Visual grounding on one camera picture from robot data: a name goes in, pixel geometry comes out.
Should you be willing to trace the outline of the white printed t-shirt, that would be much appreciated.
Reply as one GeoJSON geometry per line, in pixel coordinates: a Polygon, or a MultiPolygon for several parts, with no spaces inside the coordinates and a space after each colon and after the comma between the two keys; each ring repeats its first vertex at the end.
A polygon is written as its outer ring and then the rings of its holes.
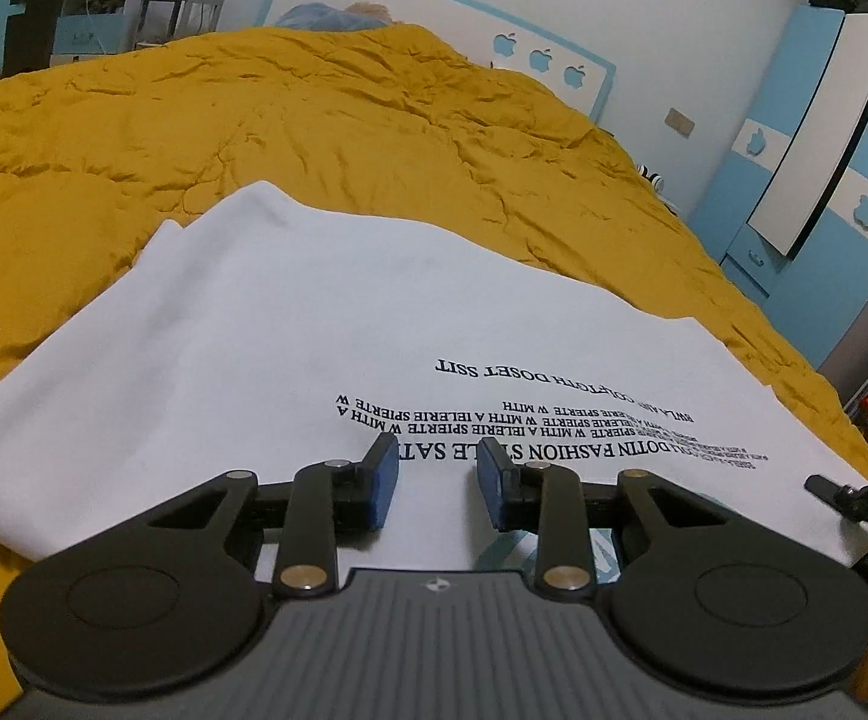
{"type": "Polygon", "coordinates": [[[400,477],[341,566],[530,571],[475,479],[481,439],[592,483],[644,468],[841,562],[868,527],[805,481],[859,475],[691,319],[436,226],[266,182],[188,226],[0,382],[0,543],[41,559],[228,470],[288,481],[382,433],[400,477]]]}

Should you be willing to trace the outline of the blue white wardrobe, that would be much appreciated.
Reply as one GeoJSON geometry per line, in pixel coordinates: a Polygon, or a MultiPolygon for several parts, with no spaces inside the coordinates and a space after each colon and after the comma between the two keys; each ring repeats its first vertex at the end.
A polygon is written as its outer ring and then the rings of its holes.
{"type": "Polygon", "coordinates": [[[868,302],[868,13],[794,10],[690,227],[821,366],[868,302]]]}

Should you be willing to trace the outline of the mustard yellow bed quilt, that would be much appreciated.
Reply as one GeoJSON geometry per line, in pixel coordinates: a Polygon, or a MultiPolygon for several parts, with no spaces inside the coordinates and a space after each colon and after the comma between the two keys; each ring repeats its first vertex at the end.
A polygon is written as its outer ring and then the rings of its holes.
{"type": "MultiPolygon", "coordinates": [[[[831,385],[615,138],[416,26],[247,29],[0,82],[0,382],[128,275],[164,224],[260,182],[313,210],[440,227],[649,316],[694,320],[868,479],[831,385]]],[[[32,561],[0,543],[0,600],[32,561]]],[[[0,639],[0,712],[18,694],[0,639]]]]}

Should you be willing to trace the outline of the white blue bed headboard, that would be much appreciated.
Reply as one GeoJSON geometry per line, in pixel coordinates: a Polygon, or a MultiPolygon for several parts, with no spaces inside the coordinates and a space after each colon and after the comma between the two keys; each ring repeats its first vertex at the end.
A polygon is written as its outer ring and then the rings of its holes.
{"type": "Polygon", "coordinates": [[[592,121],[600,117],[612,91],[612,62],[478,0],[262,0],[258,23],[274,25],[297,5],[324,4],[339,10],[356,2],[382,5],[393,20],[431,31],[473,64],[530,76],[592,121]]]}

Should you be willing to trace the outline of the blue pillow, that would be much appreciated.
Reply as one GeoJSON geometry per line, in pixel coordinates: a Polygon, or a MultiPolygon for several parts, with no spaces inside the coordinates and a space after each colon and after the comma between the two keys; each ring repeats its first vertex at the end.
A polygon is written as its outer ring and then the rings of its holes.
{"type": "Polygon", "coordinates": [[[345,8],[327,4],[301,4],[279,16],[274,24],[278,28],[299,31],[352,32],[369,31],[392,26],[395,23],[385,5],[372,2],[354,2],[345,8]]]}

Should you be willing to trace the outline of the grey plastic stool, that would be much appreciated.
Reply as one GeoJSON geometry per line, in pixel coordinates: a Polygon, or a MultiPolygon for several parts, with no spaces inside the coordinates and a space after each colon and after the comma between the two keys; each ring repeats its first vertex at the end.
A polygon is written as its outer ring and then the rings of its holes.
{"type": "Polygon", "coordinates": [[[177,37],[216,31],[226,0],[141,0],[133,34],[133,47],[162,46],[177,37]],[[148,16],[152,5],[169,5],[166,31],[154,34],[148,31],[148,16]]]}

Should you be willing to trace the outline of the beige wall switch plate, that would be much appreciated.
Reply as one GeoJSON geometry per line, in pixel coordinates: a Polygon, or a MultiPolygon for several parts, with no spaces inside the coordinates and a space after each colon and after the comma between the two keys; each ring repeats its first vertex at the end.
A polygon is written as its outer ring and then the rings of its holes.
{"type": "Polygon", "coordinates": [[[665,115],[665,119],[663,119],[663,123],[683,138],[690,138],[691,133],[693,133],[696,127],[693,119],[690,119],[688,115],[683,114],[681,110],[674,107],[670,107],[669,112],[665,115]]]}

